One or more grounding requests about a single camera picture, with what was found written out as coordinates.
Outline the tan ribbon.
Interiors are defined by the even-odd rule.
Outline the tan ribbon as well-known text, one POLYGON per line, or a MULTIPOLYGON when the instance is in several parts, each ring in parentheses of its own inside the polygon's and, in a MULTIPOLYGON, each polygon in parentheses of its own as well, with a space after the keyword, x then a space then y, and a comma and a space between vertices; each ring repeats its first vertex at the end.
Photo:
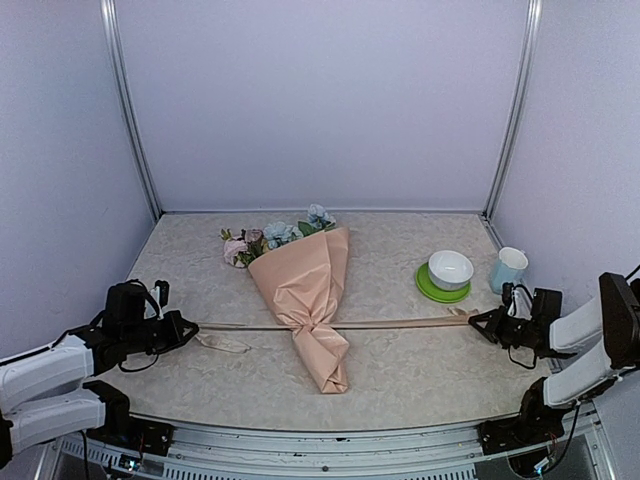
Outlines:
MULTIPOLYGON (((464 310, 457 307, 448 308, 449 315, 440 317, 415 318, 415 319, 393 319, 364 322, 333 322, 329 327, 333 330, 400 330, 400 329, 422 329, 439 327, 461 327, 468 326, 469 319, 480 313, 478 309, 464 310)), ((231 353, 246 353, 251 349, 245 343, 227 340, 219 335, 220 332, 276 332, 301 330, 301 327, 291 327, 281 324, 272 325, 245 325, 235 323, 201 323, 200 331, 196 334, 196 339, 205 347, 217 349, 231 353)))

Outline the pink rose stem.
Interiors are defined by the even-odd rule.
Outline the pink rose stem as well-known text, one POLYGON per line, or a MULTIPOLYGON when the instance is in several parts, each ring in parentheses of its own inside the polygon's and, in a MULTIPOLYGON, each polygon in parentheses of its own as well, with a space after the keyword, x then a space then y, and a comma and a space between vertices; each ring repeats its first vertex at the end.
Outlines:
POLYGON ((220 237, 223 258, 235 268, 247 268, 264 253, 265 238, 259 229, 242 229, 239 235, 234 235, 230 229, 222 229, 220 237))

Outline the pink wrapping paper sheet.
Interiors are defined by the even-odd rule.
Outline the pink wrapping paper sheet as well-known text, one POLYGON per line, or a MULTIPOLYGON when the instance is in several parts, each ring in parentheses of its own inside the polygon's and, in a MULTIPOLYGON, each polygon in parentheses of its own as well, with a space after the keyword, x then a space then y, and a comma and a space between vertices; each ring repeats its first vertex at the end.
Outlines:
POLYGON ((297 354, 323 394, 348 390, 349 342, 329 327, 342 299, 349 259, 346 227, 321 231, 263 254, 249 265, 277 324, 291 331, 297 354))

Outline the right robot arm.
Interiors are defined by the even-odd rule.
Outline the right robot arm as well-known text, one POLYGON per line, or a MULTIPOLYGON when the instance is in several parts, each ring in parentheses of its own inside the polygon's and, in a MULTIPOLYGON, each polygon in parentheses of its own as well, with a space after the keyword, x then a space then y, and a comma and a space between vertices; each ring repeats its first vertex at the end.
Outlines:
POLYGON ((639 369, 639 276, 605 272, 596 295, 562 315, 562 293, 537 288, 527 296, 530 317, 509 313, 517 287, 503 286, 503 304, 473 315, 469 325, 493 344, 511 351, 526 347, 536 361, 569 359, 564 370, 529 387, 507 427, 523 444, 535 442, 564 415, 639 369))

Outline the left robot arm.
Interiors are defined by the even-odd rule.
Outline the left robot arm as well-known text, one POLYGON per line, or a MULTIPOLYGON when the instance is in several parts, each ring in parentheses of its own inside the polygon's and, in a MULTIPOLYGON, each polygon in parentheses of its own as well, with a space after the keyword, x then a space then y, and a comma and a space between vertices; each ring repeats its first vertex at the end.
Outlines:
POLYGON ((1 362, 1 463, 73 432, 141 447, 151 435, 130 415, 126 394, 100 380, 134 354, 153 360, 185 346, 196 323, 168 309, 170 286, 139 280, 109 288, 105 307, 57 340, 1 362))

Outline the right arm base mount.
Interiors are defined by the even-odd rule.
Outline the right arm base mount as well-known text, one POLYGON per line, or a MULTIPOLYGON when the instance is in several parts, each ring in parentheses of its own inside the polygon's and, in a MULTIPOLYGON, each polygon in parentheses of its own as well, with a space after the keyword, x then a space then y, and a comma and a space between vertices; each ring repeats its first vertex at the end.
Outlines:
POLYGON ((554 409, 544 403, 546 377, 525 392, 517 415, 482 422, 478 426, 484 455, 492 455, 549 441, 564 435, 563 417, 571 409, 554 409))

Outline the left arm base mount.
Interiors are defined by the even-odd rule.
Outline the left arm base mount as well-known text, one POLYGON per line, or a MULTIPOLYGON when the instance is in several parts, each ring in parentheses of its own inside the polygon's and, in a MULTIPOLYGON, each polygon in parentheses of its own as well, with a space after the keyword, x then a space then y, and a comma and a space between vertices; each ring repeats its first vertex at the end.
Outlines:
POLYGON ((171 424, 142 419, 130 414, 130 400, 115 387, 95 380, 83 385, 96 394, 105 406, 105 421, 87 431, 88 437, 106 444, 166 457, 175 427, 171 424))

